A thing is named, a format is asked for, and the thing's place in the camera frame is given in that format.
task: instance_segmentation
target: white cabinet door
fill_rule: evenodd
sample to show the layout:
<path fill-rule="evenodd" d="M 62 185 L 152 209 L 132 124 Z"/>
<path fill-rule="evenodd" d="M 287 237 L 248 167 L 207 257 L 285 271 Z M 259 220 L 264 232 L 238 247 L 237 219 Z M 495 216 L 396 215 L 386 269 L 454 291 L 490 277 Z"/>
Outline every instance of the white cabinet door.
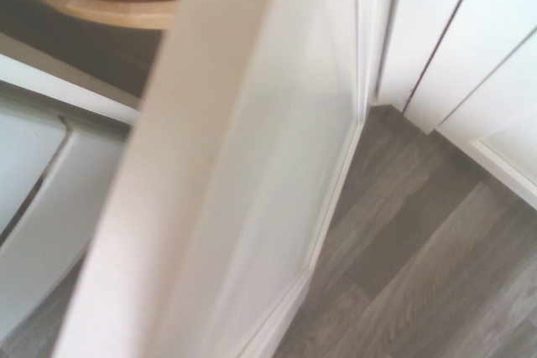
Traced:
<path fill-rule="evenodd" d="M 356 0 L 179 1 L 56 357 L 273 354 L 362 129 L 356 34 Z"/>
<path fill-rule="evenodd" d="M 537 35 L 439 127 L 537 208 Z"/>
<path fill-rule="evenodd" d="M 436 129 L 536 27 L 537 0 L 462 0 L 405 116 Z"/>

